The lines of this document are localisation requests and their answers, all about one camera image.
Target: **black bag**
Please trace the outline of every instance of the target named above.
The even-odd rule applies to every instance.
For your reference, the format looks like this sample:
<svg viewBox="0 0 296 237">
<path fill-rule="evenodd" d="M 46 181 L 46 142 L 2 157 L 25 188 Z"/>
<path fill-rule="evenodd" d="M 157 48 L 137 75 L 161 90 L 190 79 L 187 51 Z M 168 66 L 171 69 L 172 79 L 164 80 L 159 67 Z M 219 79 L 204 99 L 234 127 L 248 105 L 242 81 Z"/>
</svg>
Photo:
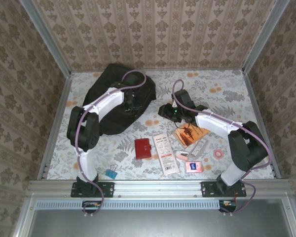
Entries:
<svg viewBox="0 0 296 237">
<path fill-rule="evenodd" d="M 95 101 L 101 95 L 103 95 L 109 87 L 115 87 L 113 84 L 121 82 L 122 77 L 131 68 L 118 65 L 109 64 L 93 86 L 89 89 L 85 96 L 83 105 L 90 104 Z M 124 86 L 138 85 L 142 83 L 144 76 L 141 73 L 130 73 L 126 76 L 123 82 Z M 122 133 L 127 129 L 136 119 L 138 119 L 146 110 L 152 100 L 156 99 L 156 85 L 153 80 L 147 76 L 146 83 L 139 87 L 130 90 L 124 90 L 124 97 L 127 97 L 127 93 L 132 93 L 135 98 L 134 109 L 130 109 L 130 105 L 124 102 L 123 104 L 116 106 L 100 121 L 100 136 L 102 134 L 113 135 Z"/>
</svg>

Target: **binder clip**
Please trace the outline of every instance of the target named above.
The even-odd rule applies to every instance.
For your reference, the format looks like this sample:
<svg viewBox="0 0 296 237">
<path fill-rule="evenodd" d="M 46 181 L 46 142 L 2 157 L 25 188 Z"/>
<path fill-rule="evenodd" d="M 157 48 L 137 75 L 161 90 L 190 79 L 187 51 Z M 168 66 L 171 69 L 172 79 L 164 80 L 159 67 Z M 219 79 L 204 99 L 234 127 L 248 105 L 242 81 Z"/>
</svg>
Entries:
<svg viewBox="0 0 296 237">
<path fill-rule="evenodd" d="M 118 167 L 117 164 L 110 165 L 110 168 L 106 170 L 105 175 L 112 179 L 115 179 L 117 176 L 117 172 L 116 172 L 117 167 Z"/>
</svg>

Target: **orange booklet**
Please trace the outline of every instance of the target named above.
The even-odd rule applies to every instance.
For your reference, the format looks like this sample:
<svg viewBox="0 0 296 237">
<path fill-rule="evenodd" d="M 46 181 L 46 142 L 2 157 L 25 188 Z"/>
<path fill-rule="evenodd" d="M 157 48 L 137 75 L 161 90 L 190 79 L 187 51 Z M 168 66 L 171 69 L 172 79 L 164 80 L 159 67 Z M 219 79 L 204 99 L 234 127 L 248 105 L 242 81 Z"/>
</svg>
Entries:
<svg viewBox="0 0 296 237">
<path fill-rule="evenodd" d="M 183 148 L 185 149 L 189 145 L 195 143 L 202 137 L 204 137 L 210 131 L 204 128 L 195 127 L 192 124 L 188 126 L 188 123 L 184 124 L 173 132 L 173 135 L 178 139 Z"/>
</svg>

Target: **red card holder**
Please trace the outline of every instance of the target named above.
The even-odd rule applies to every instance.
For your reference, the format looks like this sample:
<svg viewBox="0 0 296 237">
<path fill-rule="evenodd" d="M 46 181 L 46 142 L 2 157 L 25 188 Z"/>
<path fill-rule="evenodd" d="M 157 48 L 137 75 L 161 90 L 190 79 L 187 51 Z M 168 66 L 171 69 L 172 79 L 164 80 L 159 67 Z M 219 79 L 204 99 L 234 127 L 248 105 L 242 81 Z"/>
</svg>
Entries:
<svg viewBox="0 0 296 237">
<path fill-rule="evenodd" d="M 148 138 L 135 140 L 136 159 L 151 157 L 151 145 Z"/>
</svg>

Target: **patterned wallpaper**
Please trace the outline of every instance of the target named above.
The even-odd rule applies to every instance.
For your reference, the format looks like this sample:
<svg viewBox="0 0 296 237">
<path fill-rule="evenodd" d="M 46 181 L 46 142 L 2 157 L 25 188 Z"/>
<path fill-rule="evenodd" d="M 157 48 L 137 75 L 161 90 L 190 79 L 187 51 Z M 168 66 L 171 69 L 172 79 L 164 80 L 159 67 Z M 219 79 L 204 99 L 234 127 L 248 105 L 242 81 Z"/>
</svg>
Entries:
<svg viewBox="0 0 296 237">
<path fill-rule="evenodd" d="M 250 79 L 284 178 L 296 196 L 296 0 L 291 0 Z"/>
<path fill-rule="evenodd" d="M 73 71 L 242 67 L 275 0 L 34 0 Z"/>
<path fill-rule="evenodd" d="M 36 179 L 64 77 L 17 0 L 0 0 L 0 237 Z"/>
</svg>

